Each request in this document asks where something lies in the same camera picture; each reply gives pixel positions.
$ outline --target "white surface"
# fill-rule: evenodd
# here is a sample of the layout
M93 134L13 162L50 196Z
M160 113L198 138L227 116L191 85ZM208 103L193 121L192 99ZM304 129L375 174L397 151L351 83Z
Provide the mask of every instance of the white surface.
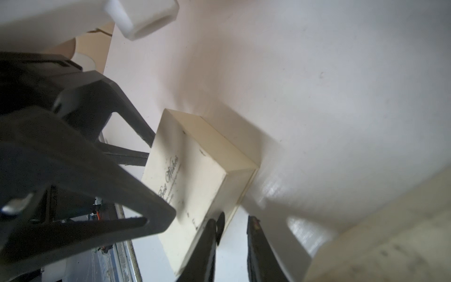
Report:
M115 30L105 75L152 128L164 108L198 114L261 160L243 207L295 280L297 240L314 254L450 162L451 2L179 4L146 38ZM116 116L105 137L149 150ZM247 281L246 221L242 210L224 234L217 281ZM152 240L146 248L160 248ZM162 255L137 252L144 281L165 275ZM146 259L161 268L148 272Z
M44 267L42 282L55 282L61 280L66 274L67 259L62 259Z
M112 20L135 40L173 21L178 10L176 0L2 0L0 50L40 52Z

